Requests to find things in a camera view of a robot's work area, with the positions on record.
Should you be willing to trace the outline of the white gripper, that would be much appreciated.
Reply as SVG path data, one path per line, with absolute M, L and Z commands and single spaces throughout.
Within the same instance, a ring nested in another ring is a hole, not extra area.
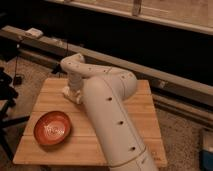
M 69 86 L 69 97 L 71 100 L 76 100 L 76 104 L 82 103 L 82 87 L 83 79 L 82 78 L 70 78 L 68 80 Z

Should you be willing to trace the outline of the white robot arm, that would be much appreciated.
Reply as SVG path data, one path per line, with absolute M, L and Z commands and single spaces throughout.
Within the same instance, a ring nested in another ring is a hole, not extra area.
M 88 64 L 80 53 L 63 58 L 60 66 L 68 75 L 63 94 L 85 107 L 110 171 L 159 171 L 123 104 L 137 90 L 135 75 Z

